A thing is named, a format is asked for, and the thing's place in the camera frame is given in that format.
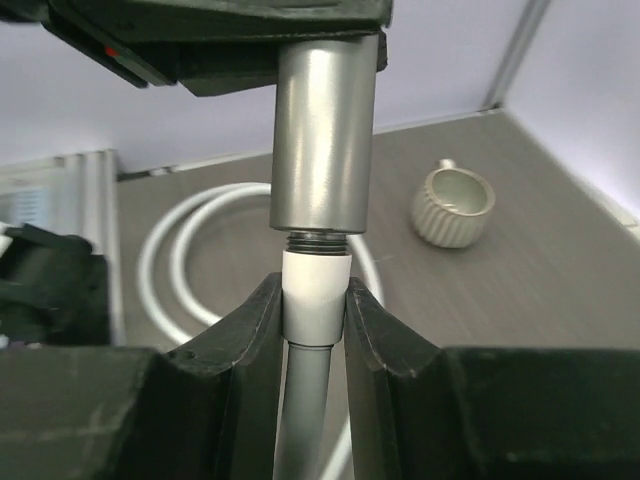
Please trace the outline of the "grey shower head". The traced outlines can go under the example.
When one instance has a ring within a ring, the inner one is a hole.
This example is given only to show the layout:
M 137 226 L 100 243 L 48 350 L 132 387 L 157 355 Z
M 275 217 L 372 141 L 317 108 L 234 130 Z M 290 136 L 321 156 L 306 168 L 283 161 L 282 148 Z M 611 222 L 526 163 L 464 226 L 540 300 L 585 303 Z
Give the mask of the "grey shower head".
M 270 226 L 293 253 L 343 256 L 365 232 L 379 38 L 279 52 Z

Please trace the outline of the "ribbed ceramic mug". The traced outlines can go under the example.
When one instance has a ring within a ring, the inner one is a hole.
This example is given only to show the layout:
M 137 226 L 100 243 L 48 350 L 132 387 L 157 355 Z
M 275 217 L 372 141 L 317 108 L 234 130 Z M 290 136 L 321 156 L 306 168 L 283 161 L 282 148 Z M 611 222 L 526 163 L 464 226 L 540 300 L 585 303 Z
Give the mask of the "ribbed ceramic mug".
M 464 249 L 485 230 L 495 202 L 495 192 L 483 177 L 452 159 L 441 159 L 416 190 L 411 223 L 431 245 Z

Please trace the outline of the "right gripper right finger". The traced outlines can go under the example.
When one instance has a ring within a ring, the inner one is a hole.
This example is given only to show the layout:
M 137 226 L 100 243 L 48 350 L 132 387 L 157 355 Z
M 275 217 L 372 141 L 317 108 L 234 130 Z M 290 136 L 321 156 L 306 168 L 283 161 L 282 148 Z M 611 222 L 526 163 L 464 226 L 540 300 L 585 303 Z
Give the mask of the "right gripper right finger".
M 352 279 L 344 331 L 359 479 L 635 479 L 635 350 L 440 348 Z

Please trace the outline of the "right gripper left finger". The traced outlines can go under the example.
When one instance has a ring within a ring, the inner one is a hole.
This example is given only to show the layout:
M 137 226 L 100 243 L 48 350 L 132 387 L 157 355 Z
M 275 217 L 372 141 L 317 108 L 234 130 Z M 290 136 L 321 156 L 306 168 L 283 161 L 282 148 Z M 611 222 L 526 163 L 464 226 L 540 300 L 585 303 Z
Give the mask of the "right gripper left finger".
M 1 355 L 5 479 L 269 479 L 281 277 L 189 342 Z

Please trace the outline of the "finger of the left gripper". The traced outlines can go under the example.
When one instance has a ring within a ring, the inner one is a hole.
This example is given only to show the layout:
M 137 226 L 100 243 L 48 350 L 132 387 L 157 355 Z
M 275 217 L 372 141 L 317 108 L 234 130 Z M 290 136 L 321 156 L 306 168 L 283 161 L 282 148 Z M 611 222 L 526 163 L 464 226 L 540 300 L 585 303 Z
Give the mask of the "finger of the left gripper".
M 49 1 L 43 27 L 144 89 L 197 97 L 271 85 L 281 46 L 378 34 L 390 1 Z

